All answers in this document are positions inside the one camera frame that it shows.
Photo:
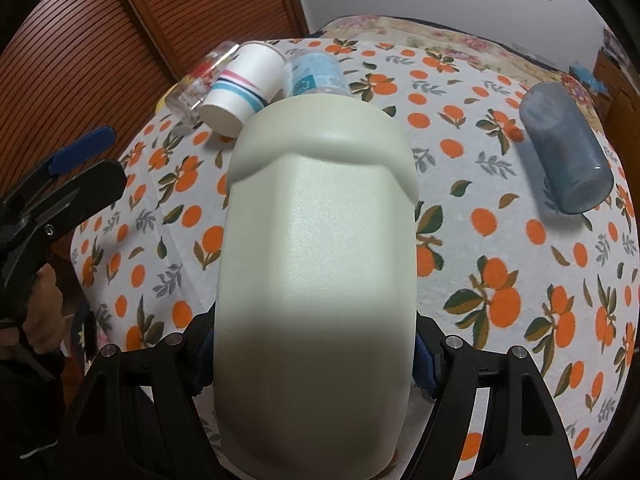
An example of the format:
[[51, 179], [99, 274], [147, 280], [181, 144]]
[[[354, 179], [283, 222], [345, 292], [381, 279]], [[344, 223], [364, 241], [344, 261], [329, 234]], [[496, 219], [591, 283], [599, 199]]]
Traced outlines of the person's left hand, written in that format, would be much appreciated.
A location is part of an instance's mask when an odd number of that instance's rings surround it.
[[37, 354], [60, 348], [66, 329], [62, 307], [63, 295], [56, 284], [55, 270], [47, 263], [36, 275], [22, 325], [28, 343]]

